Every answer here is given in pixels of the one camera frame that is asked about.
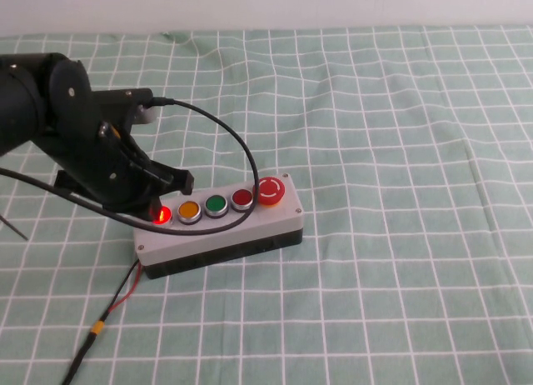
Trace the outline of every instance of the black cable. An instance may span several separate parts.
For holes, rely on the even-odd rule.
[[[85,357],[85,355],[91,348],[92,344],[97,338],[97,335],[102,330],[103,324],[105,323],[107,316],[109,315],[109,309],[112,307],[113,304],[115,304],[118,298],[118,295],[120,294],[122,288],[124,288],[124,285],[126,284],[127,279],[130,278],[130,275],[132,275],[133,269],[135,268],[136,265],[138,265],[138,263],[139,263],[139,260],[137,259],[133,263],[133,265],[130,267],[129,271],[126,274],[126,277],[124,277],[124,279],[122,280],[122,283],[120,284],[120,287],[118,287],[117,292],[115,293],[115,296],[109,303],[109,306],[107,306],[106,310],[102,313],[102,316],[98,319],[98,321],[94,324],[94,326],[92,326],[91,331],[87,334],[85,341],[83,342],[82,346],[77,351],[76,356],[74,357],[70,367],[68,368],[67,375],[63,379],[63,382],[61,382],[62,385],[69,385],[74,379],[74,376],[76,375],[77,370],[80,368],[80,365],[82,364],[83,358]]]
[[[28,175],[21,174],[19,172],[15,172],[12,170],[8,170],[6,168],[0,167],[0,175],[4,177],[9,177],[12,179],[16,179],[18,181],[21,181],[23,183],[27,183],[29,185],[33,185],[34,187],[41,188],[44,191],[48,191],[50,193],[53,193],[54,195],[59,196],[60,198],[66,199],[69,202],[75,203],[78,206],[81,206],[83,208],[86,208],[87,210],[91,210],[92,212],[101,214],[107,218],[111,218],[115,221],[118,221],[120,223],[129,225],[130,227],[142,229],[144,231],[148,231],[151,233],[162,233],[165,235],[209,235],[212,233],[221,233],[223,231],[227,231],[228,229],[234,228],[237,225],[241,224],[244,220],[246,220],[250,215],[252,214],[254,208],[257,205],[257,201],[259,199],[259,172],[257,171],[256,162],[253,159],[252,152],[250,152],[250,149],[245,144],[245,142],[242,140],[242,138],[233,130],[231,127],[229,127],[227,124],[225,124],[220,119],[216,118],[209,112],[206,112],[205,110],[202,110],[199,107],[193,106],[189,103],[180,102],[178,100],[170,99],[170,98],[164,98],[164,97],[155,97],[152,100],[152,103],[147,105],[147,107],[164,107],[164,106],[170,106],[170,105],[177,105],[182,106],[184,108],[189,108],[197,113],[200,113],[202,116],[209,118],[217,125],[220,125],[222,128],[224,128],[226,131],[228,131],[237,142],[242,146],[242,149],[244,150],[244,153],[247,155],[248,162],[250,162],[250,166],[252,167],[253,172],[253,179],[254,179],[254,193],[253,193],[253,199],[252,199],[252,205],[246,212],[242,215],[242,217],[238,218],[237,220],[230,222],[229,224],[222,225],[221,227],[216,228],[210,228],[210,229],[197,229],[197,230],[188,230],[183,231],[179,229],[170,229],[170,228],[163,228],[163,227],[155,227],[152,224],[147,224],[144,222],[140,222],[137,220],[133,220],[131,218],[127,218],[124,216],[121,216],[120,214],[116,214],[114,212],[109,212],[108,210],[105,210],[102,207],[99,207],[91,202],[87,202],[84,199],[81,199],[80,197],[76,197],[71,195],[70,193],[66,193],[65,191],[62,191],[60,189],[55,188],[52,185],[49,185],[47,183],[44,183],[43,181],[39,181],[38,179],[29,177]]]

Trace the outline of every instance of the emergency stop button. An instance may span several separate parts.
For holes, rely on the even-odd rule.
[[[259,204],[274,206],[280,202],[283,195],[285,195],[285,185],[280,179],[265,177],[259,180]]]

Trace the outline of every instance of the cord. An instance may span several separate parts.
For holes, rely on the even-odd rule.
[[[130,278],[130,275],[132,275],[133,269],[135,266],[138,265],[137,268],[137,275],[135,277],[135,283],[130,289],[130,291],[127,293],[125,297],[123,297],[116,305],[115,302],[118,298],[118,295],[120,294],[122,288],[124,288],[124,285],[126,284],[126,281],[128,278]],[[62,385],[69,385],[72,380],[74,379],[74,376],[76,375],[77,370],[80,368],[82,364],[82,360],[91,348],[92,344],[94,343],[95,339],[97,338],[97,335],[102,331],[104,327],[104,323],[109,316],[109,313],[116,308],[119,304],[124,302],[129,296],[132,294],[132,292],[135,290],[135,287],[137,286],[137,283],[139,282],[139,277],[141,276],[141,270],[142,266],[139,263],[139,260],[136,260],[133,265],[128,270],[126,277],[122,280],[120,287],[118,287],[117,292],[115,293],[115,296],[109,303],[109,306],[107,306],[106,310],[102,313],[102,316],[100,316],[100,319],[94,323],[94,325],[91,328],[91,331],[87,334],[87,337],[85,338],[85,342],[83,345],[79,348],[77,351],[76,357],[72,360],[72,363],[70,365],[70,368],[67,371],[67,375],[65,376],[65,379],[63,379],[63,382],[61,382]]]
[[[137,265],[137,274],[135,275],[135,281],[133,282],[132,288],[126,293],[126,296],[120,299],[118,302],[113,304],[108,311],[111,313],[113,310],[115,310],[118,306],[126,302],[126,300],[132,295],[132,293],[135,292],[135,289],[137,289],[137,285],[139,284],[139,280],[141,279],[141,273],[142,273],[142,264],[138,263]]]
[[[27,183],[29,185],[33,185],[34,187],[41,188],[44,191],[48,191],[54,195],[59,196],[60,198],[66,199],[69,202],[75,203],[78,206],[81,206],[83,208],[86,208],[87,210],[91,210],[92,212],[98,213],[100,215],[103,215],[107,218],[111,218],[112,220],[118,221],[120,223],[129,225],[130,227],[142,229],[144,231],[148,231],[151,233],[162,233],[165,235],[179,235],[179,236],[185,236],[185,235],[209,235],[212,233],[221,233],[224,231],[227,231],[228,229],[234,228],[237,225],[241,224],[244,220],[246,220],[250,215],[252,214],[254,208],[257,205],[257,201],[259,200],[259,172],[257,171],[256,162],[253,159],[252,152],[250,152],[250,149],[245,144],[245,142],[242,140],[242,138],[227,124],[225,124],[220,119],[216,118],[209,112],[206,112],[205,110],[193,106],[189,103],[180,102],[175,99],[170,99],[167,97],[154,97],[152,101],[146,105],[146,108],[150,107],[165,107],[165,106],[182,106],[184,108],[188,108],[190,110],[193,110],[202,116],[209,118],[211,121],[213,121],[215,124],[220,125],[222,128],[224,128],[226,131],[228,131],[237,142],[242,146],[242,150],[244,150],[244,153],[247,155],[248,162],[250,163],[250,166],[252,167],[253,172],[253,179],[254,179],[254,195],[252,199],[252,205],[246,212],[237,220],[230,222],[229,224],[222,225],[221,227],[216,228],[209,228],[209,229],[197,229],[197,230],[179,230],[179,229],[170,229],[170,228],[164,228],[164,227],[155,227],[151,224],[147,224],[145,222],[140,222],[138,220],[134,220],[128,217],[121,216],[120,214],[116,214],[114,212],[109,212],[108,210],[99,207],[95,205],[94,203],[87,202],[85,199],[82,199],[80,197],[76,197],[71,195],[70,193],[67,193],[61,189],[57,189],[52,185],[49,185],[47,183],[44,183],[43,181],[39,181],[38,179],[29,177],[28,175],[21,174],[19,172],[15,172],[12,170],[8,170],[6,168],[0,167],[0,175],[4,177],[9,177],[12,179],[16,179],[18,181],[21,181],[23,183]]]

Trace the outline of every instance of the illuminated red button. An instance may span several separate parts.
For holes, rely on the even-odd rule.
[[[239,189],[232,195],[232,208],[237,212],[245,212],[252,205],[253,195],[247,189]]]
[[[172,211],[167,206],[161,207],[161,210],[159,211],[159,216],[156,220],[153,221],[156,225],[163,225],[168,223],[172,219]]]
[[[285,195],[285,185],[274,177],[265,177],[259,181],[259,203],[274,206]]]

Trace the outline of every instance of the tablecloth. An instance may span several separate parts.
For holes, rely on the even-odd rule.
[[[34,52],[81,60],[94,89],[217,115],[305,211],[301,245],[143,277],[76,384],[533,383],[530,26],[0,39]],[[133,133],[197,189],[252,178],[182,108]],[[0,165],[58,170],[32,144]],[[59,383],[135,259],[132,230],[10,179],[0,195],[30,237],[0,231],[0,383]]]

